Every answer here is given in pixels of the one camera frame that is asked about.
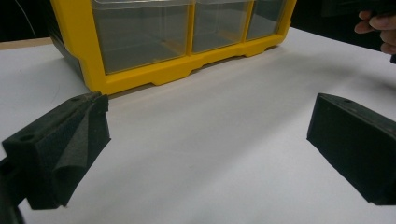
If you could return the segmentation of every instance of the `finger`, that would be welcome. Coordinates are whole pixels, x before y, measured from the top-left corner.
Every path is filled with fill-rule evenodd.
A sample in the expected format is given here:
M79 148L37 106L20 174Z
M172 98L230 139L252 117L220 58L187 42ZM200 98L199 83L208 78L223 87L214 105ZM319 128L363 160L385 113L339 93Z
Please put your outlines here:
M374 28L369 24L368 21L361 21L355 26L355 32L357 34L367 34L373 30Z
M376 30L395 30L396 14L372 17L370 19L370 25Z
M381 51L387 54L396 54L396 46L384 43L381 45Z
M385 43L396 46L396 30L382 31L380 37Z
M370 20L370 18L372 17L372 11L361 11L359 13L359 18L361 18L362 20Z

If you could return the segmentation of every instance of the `black foam block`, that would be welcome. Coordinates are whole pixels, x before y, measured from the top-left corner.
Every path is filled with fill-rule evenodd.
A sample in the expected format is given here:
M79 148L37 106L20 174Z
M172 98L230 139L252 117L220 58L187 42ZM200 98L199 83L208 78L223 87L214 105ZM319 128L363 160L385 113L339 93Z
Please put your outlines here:
M396 123L348 99L318 95L308 141L370 203L396 204Z
M74 97L3 142L22 171L33 209L67 205L82 177L110 140L108 99L100 92Z

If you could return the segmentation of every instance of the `white table surface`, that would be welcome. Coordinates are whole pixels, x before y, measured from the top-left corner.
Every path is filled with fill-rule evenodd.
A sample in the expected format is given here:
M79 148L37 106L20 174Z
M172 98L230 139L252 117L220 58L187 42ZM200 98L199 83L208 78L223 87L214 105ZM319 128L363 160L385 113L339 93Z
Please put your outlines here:
M0 50L0 139L88 90L52 45ZM279 47L111 97L111 142L68 207L30 223L395 223L306 138L319 92L396 119L389 56L290 29ZM5 157L0 152L0 159Z

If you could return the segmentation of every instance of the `dark background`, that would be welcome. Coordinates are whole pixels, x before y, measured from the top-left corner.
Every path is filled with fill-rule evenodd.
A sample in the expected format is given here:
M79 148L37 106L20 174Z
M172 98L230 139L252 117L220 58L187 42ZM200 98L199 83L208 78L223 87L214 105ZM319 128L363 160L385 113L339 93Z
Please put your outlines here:
M35 31L32 31L21 5ZM0 42L48 36L39 0L0 0ZM353 29L359 22L358 12L331 18L320 16L320 0L298 0L291 19L291 26L313 34L327 36L350 44L379 49L378 34L357 35Z

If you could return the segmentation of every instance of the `yellow frame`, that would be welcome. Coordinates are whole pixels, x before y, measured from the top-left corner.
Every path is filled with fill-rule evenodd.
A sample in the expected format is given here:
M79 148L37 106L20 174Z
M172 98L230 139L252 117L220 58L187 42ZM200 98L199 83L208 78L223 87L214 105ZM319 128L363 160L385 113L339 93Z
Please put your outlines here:
M287 0L275 35L246 41L254 1L248 3L247 21L241 43L192 54L195 5L189 6L186 56L106 75L92 14L91 0L51 0L64 46L79 59L85 85L91 91L112 94L144 84L162 85L183 77L205 64L233 56L250 57L281 43L290 28L296 0Z

